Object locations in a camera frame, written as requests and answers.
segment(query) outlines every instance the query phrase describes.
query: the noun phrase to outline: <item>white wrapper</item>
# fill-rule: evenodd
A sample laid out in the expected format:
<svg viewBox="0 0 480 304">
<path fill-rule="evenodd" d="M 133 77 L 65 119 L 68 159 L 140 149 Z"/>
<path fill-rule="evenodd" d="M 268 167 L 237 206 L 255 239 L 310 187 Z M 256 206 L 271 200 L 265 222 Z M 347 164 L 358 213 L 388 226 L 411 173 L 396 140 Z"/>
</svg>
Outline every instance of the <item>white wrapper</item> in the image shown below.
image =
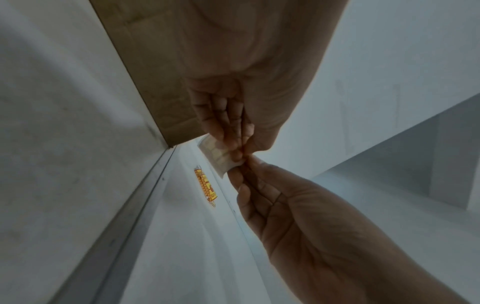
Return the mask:
<svg viewBox="0 0 480 304">
<path fill-rule="evenodd" d="M 244 163 L 244 160 L 240 162 L 232 161 L 229 150 L 212 135 L 203 137 L 198 147 L 221 178 L 223 178 L 225 173 L 230 169 Z"/>
</svg>

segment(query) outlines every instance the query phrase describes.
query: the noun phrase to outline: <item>sticker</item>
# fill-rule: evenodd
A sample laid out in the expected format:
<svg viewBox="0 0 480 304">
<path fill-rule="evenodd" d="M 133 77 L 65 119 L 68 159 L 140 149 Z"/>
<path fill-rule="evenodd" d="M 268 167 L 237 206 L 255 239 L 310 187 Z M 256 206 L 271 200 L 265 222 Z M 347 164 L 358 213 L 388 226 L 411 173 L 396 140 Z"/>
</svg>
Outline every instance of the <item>sticker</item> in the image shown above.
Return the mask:
<svg viewBox="0 0 480 304">
<path fill-rule="evenodd" d="M 209 179 L 201 169 L 195 169 L 195 174 L 198 181 L 200 182 L 201 189 L 203 190 L 203 193 L 205 194 L 207 201 L 210 203 L 210 205 L 215 207 L 214 200 L 217 198 L 217 194 L 212 188 L 212 185 L 210 184 Z"/>
</svg>

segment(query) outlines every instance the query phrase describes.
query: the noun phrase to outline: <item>metal frame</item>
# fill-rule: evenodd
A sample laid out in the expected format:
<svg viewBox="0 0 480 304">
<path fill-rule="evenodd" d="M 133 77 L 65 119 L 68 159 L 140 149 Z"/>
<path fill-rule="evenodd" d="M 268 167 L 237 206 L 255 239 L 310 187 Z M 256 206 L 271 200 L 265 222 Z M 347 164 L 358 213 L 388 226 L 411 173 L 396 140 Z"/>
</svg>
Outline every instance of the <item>metal frame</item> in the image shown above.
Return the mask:
<svg viewBox="0 0 480 304">
<path fill-rule="evenodd" d="M 167 185 L 166 150 L 49 304 L 118 303 Z"/>
</svg>

